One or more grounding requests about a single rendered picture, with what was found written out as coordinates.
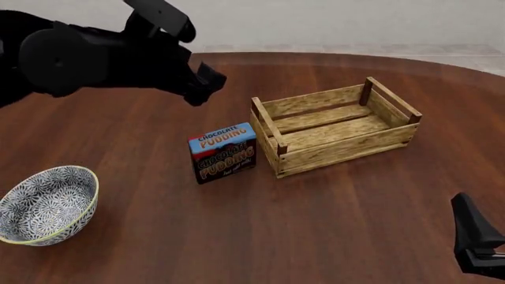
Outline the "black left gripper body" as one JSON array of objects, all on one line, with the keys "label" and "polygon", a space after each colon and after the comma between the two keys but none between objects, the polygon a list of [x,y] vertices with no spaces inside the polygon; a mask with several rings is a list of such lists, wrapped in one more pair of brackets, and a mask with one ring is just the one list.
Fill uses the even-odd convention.
[{"label": "black left gripper body", "polygon": [[189,67],[191,51],[178,43],[169,45],[165,51],[159,89],[184,99],[195,99],[200,94],[201,82]]}]

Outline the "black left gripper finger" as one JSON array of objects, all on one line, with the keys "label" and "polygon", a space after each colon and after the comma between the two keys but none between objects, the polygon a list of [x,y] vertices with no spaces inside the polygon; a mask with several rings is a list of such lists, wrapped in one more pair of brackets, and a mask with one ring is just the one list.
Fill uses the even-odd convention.
[{"label": "black left gripper finger", "polygon": [[223,89],[227,80],[226,75],[219,73],[204,62],[200,63],[196,76],[210,92],[218,92]]},{"label": "black left gripper finger", "polygon": [[182,92],[183,99],[193,107],[206,103],[215,90],[209,87],[188,86]]}]

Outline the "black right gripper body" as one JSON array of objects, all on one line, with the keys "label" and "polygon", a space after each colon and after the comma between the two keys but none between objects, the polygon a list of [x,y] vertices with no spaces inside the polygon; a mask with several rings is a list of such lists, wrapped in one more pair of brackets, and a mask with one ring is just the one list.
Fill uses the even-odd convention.
[{"label": "black right gripper body", "polygon": [[454,245],[454,257],[464,274],[475,274],[489,278],[505,278],[505,252],[497,252],[499,243],[489,248],[471,248]]}]

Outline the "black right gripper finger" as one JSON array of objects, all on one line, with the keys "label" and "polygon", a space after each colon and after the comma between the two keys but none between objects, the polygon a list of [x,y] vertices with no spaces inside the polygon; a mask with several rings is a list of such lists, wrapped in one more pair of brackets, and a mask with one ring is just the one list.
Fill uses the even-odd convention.
[{"label": "black right gripper finger", "polygon": [[455,222],[455,248],[498,248],[505,245],[502,235],[480,213],[477,206],[464,192],[451,199]]}]

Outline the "chocolate pudding box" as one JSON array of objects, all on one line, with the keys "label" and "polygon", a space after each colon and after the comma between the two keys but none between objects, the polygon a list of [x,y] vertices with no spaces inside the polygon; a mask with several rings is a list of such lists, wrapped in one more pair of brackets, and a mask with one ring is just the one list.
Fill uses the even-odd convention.
[{"label": "chocolate pudding box", "polygon": [[188,146],[201,185],[256,166],[256,132],[248,122],[195,136]]}]

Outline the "wooden slat tray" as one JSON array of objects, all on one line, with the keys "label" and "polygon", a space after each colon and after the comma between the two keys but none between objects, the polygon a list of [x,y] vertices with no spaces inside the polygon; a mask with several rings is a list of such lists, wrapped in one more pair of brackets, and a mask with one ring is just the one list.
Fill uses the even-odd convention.
[{"label": "wooden slat tray", "polygon": [[273,101],[251,98],[250,122],[277,178],[404,148],[422,114],[373,77]]}]

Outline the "flat plate on black stalk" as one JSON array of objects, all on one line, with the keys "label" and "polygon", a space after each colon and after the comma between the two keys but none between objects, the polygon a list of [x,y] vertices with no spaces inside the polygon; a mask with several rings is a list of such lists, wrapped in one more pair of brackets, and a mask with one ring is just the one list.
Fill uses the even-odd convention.
[{"label": "flat plate on black stalk", "polygon": [[196,38],[196,29],[189,17],[166,0],[122,0],[148,23],[160,28],[183,43]]}]

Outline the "blue white patterned bowl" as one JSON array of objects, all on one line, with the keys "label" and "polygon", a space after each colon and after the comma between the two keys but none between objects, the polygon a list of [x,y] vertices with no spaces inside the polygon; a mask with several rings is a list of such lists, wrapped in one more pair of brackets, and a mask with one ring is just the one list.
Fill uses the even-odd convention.
[{"label": "blue white patterned bowl", "polygon": [[0,241],[35,247],[66,241],[90,222],[98,200],[99,179],[87,167],[33,174],[0,200]]}]

